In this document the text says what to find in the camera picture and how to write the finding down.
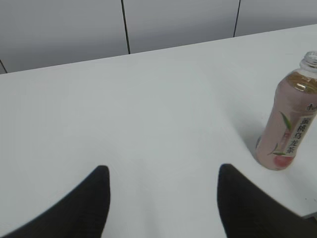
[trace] bottle neck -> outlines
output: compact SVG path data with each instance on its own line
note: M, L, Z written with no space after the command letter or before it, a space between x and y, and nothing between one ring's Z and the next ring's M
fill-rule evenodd
M317 78L317 65L308 63L305 59L300 62L299 73L306 77Z

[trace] green leaf illustration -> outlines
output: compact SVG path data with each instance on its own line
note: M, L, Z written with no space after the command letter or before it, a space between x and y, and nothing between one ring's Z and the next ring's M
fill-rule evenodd
M289 121L289 119L287 119L286 115L283 114L283 112L280 112L282 114L282 117L283 117L283 120L284 120L284 123L286 125L286 127L291 130L292 129L292 125L291 125L291 122Z
M278 143L276 144L276 146L275 146L274 150L272 150L272 152L271 152L271 153L269 153L269 154L267 154L267 155L271 155L271 154L273 154L273 152L277 149L277 147L278 147Z
M284 154L283 152L274 152L273 154L274 154L274 155L286 155L286 154Z

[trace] table surface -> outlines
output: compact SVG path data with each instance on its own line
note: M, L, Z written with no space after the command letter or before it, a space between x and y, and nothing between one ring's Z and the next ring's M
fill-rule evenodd
M97 165L110 169L103 237L225 237L218 169L232 163L300 216L317 211L317 122L293 165L253 158L275 88L317 25L0 75L0 236Z

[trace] bottle label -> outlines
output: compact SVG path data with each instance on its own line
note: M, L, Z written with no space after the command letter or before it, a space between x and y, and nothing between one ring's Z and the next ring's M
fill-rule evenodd
M300 117L283 151L283 156L294 157L315 115Z

